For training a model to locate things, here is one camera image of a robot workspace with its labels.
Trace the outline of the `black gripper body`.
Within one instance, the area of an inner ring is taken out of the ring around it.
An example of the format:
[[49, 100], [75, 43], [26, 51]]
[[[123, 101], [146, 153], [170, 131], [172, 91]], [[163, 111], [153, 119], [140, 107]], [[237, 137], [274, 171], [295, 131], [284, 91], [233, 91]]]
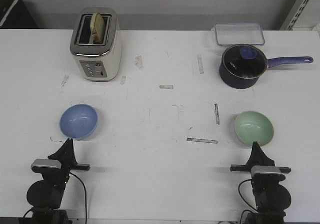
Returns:
[[275, 165], [259, 165], [259, 166], [275, 166], [280, 169], [282, 172], [282, 175], [266, 175], [266, 174], [260, 174], [256, 175], [254, 177], [251, 176], [251, 168], [253, 166], [257, 165], [236, 165], [236, 164], [231, 164], [230, 166], [230, 171], [231, 172], [246, 172], [250, 173], [250, 180], [252, 182], [281, 182], [286, 179], [285, 174], [289, 174], [291, 172], [291, 168], [289, 167], [278, 167]]
[[71, 170], [89, 171], [89, 164], [79, 164], [77, 162], [62, 162], [59, 171], [51, 171], [47, 174], [42, 174], [44, 180], [49, 181], [54, 187], [65, 187], [70, 178]]

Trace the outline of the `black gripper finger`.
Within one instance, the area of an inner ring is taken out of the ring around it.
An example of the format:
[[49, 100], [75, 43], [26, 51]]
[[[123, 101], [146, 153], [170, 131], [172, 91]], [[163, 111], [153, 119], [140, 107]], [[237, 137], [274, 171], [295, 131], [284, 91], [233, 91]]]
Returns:
[[67, 138], [64, 144], [47, 158], [50, 160], [75, 160], [73, 139]]
[[246, 163], [247, 165], [274, 165], [274, 160], [267, 157], [262, 151], [259, 143], [254, 141], [251, 147], [251, 154]]

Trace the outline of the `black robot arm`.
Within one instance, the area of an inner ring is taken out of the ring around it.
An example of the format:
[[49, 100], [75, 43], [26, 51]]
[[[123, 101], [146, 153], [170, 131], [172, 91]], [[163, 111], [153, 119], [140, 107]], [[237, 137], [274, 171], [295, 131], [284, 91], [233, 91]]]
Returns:
[[79, 164], [76, 161], [74, 142], [68, 138], [64, 144], [46, 159], [35, 159], [31, 164], [34, 173], [42, 175], [42, 180], [33, 183], [26, 194], [31, 205], [29, 212], [32, 217], [30, 224], [71, 224], [67, 211], [60, 208], [66, 185], [70, 176], [77, 178], [84, 190], [85, 223], [88, 221], [87, 190], [84, 182], [72, 170], [88, 171], [89, 164]]
[[[252, 143], [251, 154], [246, 164], [230, 166], [232, 172], [248, 172], [251, 175], [250, 179], [238, 185], [240, 197], [250, 207], [242, 212], [247, 213], [247, 216], [244, 220], [241, 216], [241, 224], [284, 223], [285, 209], [291, 205], [292, 198], [280, 182], [286, 179], [285, 174], [291, 170], [289, 167], [276, 166], [274, 160], [262, 151], [257, 141]], [[241, 194], [241, 185], [245, 182], [251, 183], [255, 206], [250, 205]]]

